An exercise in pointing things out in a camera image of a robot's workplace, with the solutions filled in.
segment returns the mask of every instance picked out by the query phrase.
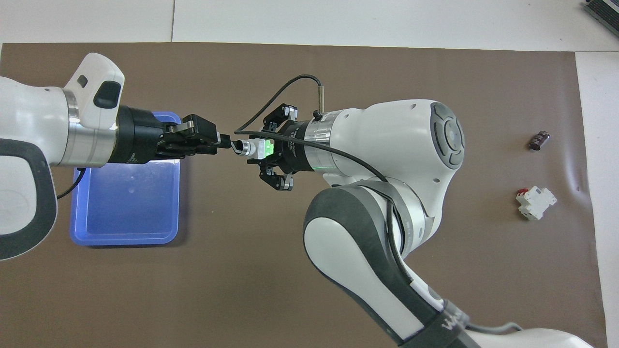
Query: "capacitor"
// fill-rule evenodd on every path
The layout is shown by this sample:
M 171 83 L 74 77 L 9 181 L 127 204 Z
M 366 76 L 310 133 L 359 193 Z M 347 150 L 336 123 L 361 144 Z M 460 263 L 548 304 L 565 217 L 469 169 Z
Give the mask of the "capacitor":
M 531 142 L 529 143 L 529 148 L 535 151 L 539 151 L 542 148 L 542 145 L 544 145 L 544 143 L 548 139 L 550 139 L 550 134 L 546 131 L 541 131 L 537 133 L 533 137 L 533 139 L 531 139 Z

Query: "black cable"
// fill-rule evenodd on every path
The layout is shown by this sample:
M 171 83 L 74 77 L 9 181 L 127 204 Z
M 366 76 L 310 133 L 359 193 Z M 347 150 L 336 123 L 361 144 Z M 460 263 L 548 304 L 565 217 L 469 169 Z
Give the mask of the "black cable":
M 279 95 L 280 95 L 280 94 L 282 94 L 282 92 L 283 92 L 286 88 L 288 88 L 288 86 L 289 86 L 289 85 L 292 85 L 295 81 L 298 81 L 298 80 L 300 80 L 300 79 L 312 79 L 312 80 L 316 81 L 316 83 L 318 84 L 318 87 L 321 87 L 321 86 L 322 86 L 322 83 L 320 82 L 320 80 L 319 80 L 316 76 L 314 76 L 314 75 L 307 75 L 307 74 L 303 74 L 303 75 L 296 76 L 296 77 L 294 77 L 293 79 L 290 79 L 288 82 L 286 82 L 286 83 L 282 86 L 282 88 L 280 88 L 280 89 L 279 89 L 279 90 L 278 90 L 278 91 L 277 91 L 277 92 L 273 95 L 273 97 L 271 97 L 271 99 L 269 99 L 269 101 L 268 101 L 266 104 L 264 104 L 264 106 L 260 109 L 260 111 L 258 111 L 258 113 L 256 113 L 256 114 L 254 115 L 254 117 L 250 118 L 250 119 L 249 119 L 249 121 L 245 122 L 245 124 L 244 124 L 244 125 L 240 126 L 240 127 L 239 127 L 239 128 L 238 128 L 235 132 L 234 132 L 234 134 L 239 134 L 239 133 L 237 133 L 237 132 L 240 132 L 240 131 L 244 130 L 245 128 L 247 128 L 247 126 L 249 126 L 249 125 L 250 125 L 253 121 L 255 121 L 255 120 L 256 120 L 256 118 L 260 117 L 260 115 L 264 112 L 264 110 L 266 110 L 266 109 L 269 107 L 269 105 L 271 105 L 271 104 L 275 101 L 275 99 L 277 99 L 277 97 L 279 97 Z
M 86 168 L 76 168 L 76 169 L 79 172 L 77 179 L 75 180 L 75 182 L 73 182 L 73 185 L 71 185 L 69 189 L 57 195 L 56 199 L 61 199 L 62 197 L 65 197 L 67 194 L 71 193 L 71 191 L 73 191 L 73 189 L 77 187 L 77 184 L 79 184 L 79 182 L 82 181 L 82 178 L 84 177 L 84 173 L 86 172 Z
M 523 328 L 520 325 L 513 323 L 512 321 L 510 321 L 509 323 L 505 323 L 501 326 L 497 326 L 497 327 L 481 326 L 481 325 L 469 323 L 466 328 L 468 330 L 475 331 L 476 333 L 493 334 L 493 335 L 504 334 L 510 329 L 513 329 L 514 331 L 523 330 Z
M 409 283 L 412 283 L 413 278 L 410 276 L 409 272 L 404 267 L 404 262 L 400 256 L 401 255 L 400 251 L 397 249 L 397 246 L 396 246 L 396 235 L 394 234 L 393 223 L 391 221 L 393 219 L 393 210 L 395 207 L 390 199 L 387 199 L 387 198 L 385 199 L 387 201 L 387 233 L 389 234 L 388 236 L 389 237 L 389 249 L 391 249 L 391 254 L 393 255 L 394 261 L 396 262 L 398 269 L 400 269 L 400 272 L 406 277 Z M 396 218 L 397 218 L 396 219 L 397 224 L 400 227 L 400 231 L 402 232 L 402 234 L 404 234 L 404 224 L 402 223 L 402 219 L 400 219 L 400 217 L 397 214 L 396 214 Z M 402 245 L 404 245 L 404 236 L 402 236 Z
M 259 137 L 265 137 L 267 139 L 273 139 L 273 140 L 280 140 L 280 141 L 285 141 L 285 142 L 294 142 L 296 144 L 300 144 L 303 146 L 310 146 L 310 147 L 315 147 L 317 149 L 320 150 L 325 150 L 328 152 L 331 152 L 333 154 L 336 155 L 340 155 L 342 157 L 346 157 L 349 160 L 352 160 L 356 163 L 358 163 L 359 165 L 361 165 L 363 168 L 366 168 L 367 170 L 369 170 L 372 174 L 374 174 L 376 177 L 378 177 L 381 181 L 385 181 L 387 182 L 387 178 L 385 178 L 385 176 L 383 174 L 381 174 L 381 172 L 377 171 L 374 167 L 372 167 L 371 165 L 367 164 L 365 161 L 359 159 L 358 157 L 355 157 L 347 152 L 338 150 L 338 149 L 334 149 L 333 147 L 329 147 L 329 146 L 325 146 L 322 144 L 317 144 L 315 142 L 310 142 L 310 141 L 306 141 L 306 140 L 301 140 L 301 139 L 296 139 L 296 138 L 290 138 L 287 136 L 283 136 L 281 134 L 277 134 L 277 133 L 271 133 L 271 132 L 258 132 L 258 131 L 243 131 L 245 128 L 247 128 L 247 126 L 249 126 L 253 121 L 255 121 L 258 117 L 260 117 L 260 115 L 262 113 L 264 113 L 264 110 L 266 110 L 269 105 L 271 105 L 275 99 L 277 99 L 277 97 L 279 97 L 279 95 L 286 89 L 288 88 L 289 85 L 293 84 L 295 81 L 298 81 L 300 79 L 312 79 L 316 82 L 316 84 L 318 84 L 318 87 L 322 87 L 322 83 L 320 82 L 320 80 L 313 75 L 299 75 L 294 77 L 293 79 L 290 79 L 288 82 L 286 82 L 274 95 L 273 97 L 271 97 L 271 99 L 269 99 L 269 101 L 264 104 L 264 106 L 252 117 L 249 119 L 249 121 L 245 122 L 244 125 L 240 126 L 235 132 L 234 134 L 236 135 L 252 135 L 252 136 L 259 136 Z
M 349 154 L 348 152 L 344 152 L 342 150 L 334 149 L 333 147 L 325 146 L 325 145 L 318 144 L 318 143 L 311 142 L 311 141 L 307 141 L 307 140 L 301 140 L 301 139 L 297 139 L 297 138 L 293 138 L 293 137 L 287 137 L 287 136 L 283 136 L 281 134 L 271 133 L 271 132 L 236 131 L 236 132 L 234 132 L 234 134 L 239 134 L 239 135 L 240 134 L 247 134 L 247 135 L 252 135 L 252 136 L 265 137 L 265 138 L 273 139 L 273 140 L 289 141 L 289 142 L 294 142 L 295 144 L 301 144 L 303 146 L 315 147 L 315 148 L 320 149 L 320 150 L 325 150 L 325 151 L 328 151 L 328 152 L 332 152 L 333 154 L 340 155 L 342 157 L 346 157 L 347 159 L 358 163 L 363 168 L 369 170 L 372 174 L 374 174 L 376 177 L 378 177 L 381 181 L 387 182 L 387 178 L 385 178 L 385 176 L 383 174 L 381 174 L 381 172 L 377 171 L 374 167 L 369 165 L 367 162 L 363 161 L 362 159 L 359 159 L 358 157 L 355 157 L 355 156 Z

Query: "blue bin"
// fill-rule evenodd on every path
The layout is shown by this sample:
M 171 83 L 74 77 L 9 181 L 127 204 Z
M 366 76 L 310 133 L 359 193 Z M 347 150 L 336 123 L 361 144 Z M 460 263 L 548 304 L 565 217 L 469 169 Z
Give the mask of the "blue bin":
M 174 113 L 154 115 L 162 122 L 181 122 Z M 178 233 L 179 182 L 179 160 L 86 168 L 72 195 L 71 239 L 88 246 L 172 241 Z

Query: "green light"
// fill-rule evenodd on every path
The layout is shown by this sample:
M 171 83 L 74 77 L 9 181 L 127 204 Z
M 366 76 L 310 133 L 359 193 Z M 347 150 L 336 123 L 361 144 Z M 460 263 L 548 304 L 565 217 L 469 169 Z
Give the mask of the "green light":
M 267 157 L 273 154 L 275 145 L 270 140 L 264 142 L 264 156 Z

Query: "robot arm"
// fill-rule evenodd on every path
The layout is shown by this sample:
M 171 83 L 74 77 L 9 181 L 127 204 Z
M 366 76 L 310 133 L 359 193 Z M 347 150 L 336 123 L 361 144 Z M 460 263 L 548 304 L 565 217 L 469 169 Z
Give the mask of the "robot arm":
M 282 105 L 276 111 L 282 107 L 296 110 Z M 314 198 L 305 217 L 303 242 L 309 259 L 396 344 L 590 347 L 576 336 L 549 329 L 505 335 L 476 332 L 490 330 L 471 324 L 464 312 L 404 263 L 436 232 L 447 186 L 464 158 L 462 128 L 447 106 L 431 100 L 382 103 L 365 110 L 333 111 L 309 121 L 289 119 L 277 133 L 283 137 L 262 134 L 275 139 L 275 153 L 258 161 L 261 169 L 267 166 L 273 172 L 272 167 L 279 166 L 287 176 L 314 171 L 332 186 Z M 382 177 L 352 157 L 364 159 Z M 521 330 L 514 324 L 496 331 L 509 328 Z
M 64 88 L 0 77 L 0 260 L 39 244 L 56 220 L 50 166 L 101 167 L 216 154 L 230 137 L 196 115 L 181 124 L 119 104 L 123 73 L 88 54 Z

